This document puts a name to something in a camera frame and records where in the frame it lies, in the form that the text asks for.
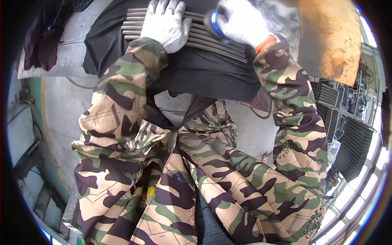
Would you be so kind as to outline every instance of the rusty metal sheet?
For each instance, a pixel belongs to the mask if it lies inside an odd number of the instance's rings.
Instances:
[[[361,52],[359,15],[350,0],[298,0],[298,63],[312,76],[354,85]]]

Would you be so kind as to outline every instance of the orange wrist strap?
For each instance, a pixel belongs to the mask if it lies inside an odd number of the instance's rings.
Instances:
[[[266,48],[274,45],[276,43],[276,37],[273,35],[268,35],[268,37],[262,41],[255,49],[254,51],[256,54],[258,54],[262,49],[265,50]]]

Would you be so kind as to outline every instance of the gloved hand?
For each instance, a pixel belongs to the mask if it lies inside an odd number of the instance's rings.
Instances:
[[[184,2],[151,1],[140,37],[149,37],[160,42],[168,54],[177,52],[185,45],[191,29],[191,18],[182,21],[184,12]]]
[[[225,10],[227,19],[218,15],[218,26],[228,38],[236,42],[256,48],[268,35],[273,35],[268,31],[261,12],[247,0],[220,0],[219,8]]]

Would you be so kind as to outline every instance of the handheld grinder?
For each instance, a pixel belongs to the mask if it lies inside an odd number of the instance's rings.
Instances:
[[[223,9],[219,8],[210,10],[204,15],[204,27],[212,38],[223,43],[228,43],[230,42],[229,38],[223,34],[216,21],[216,17],[218,15],[223,15],[227,19],[226,13]]]

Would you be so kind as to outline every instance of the blue grinder disc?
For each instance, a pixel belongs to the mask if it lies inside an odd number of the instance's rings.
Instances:
[[[228,40],[228,37],[223,34],[222,30],[218,26],[218,23],[216,22],[216,17],[218,14],[219,13],[216,9],[208,11],[207,14],[204,15],[204,27],[212,38],[218,41]]]

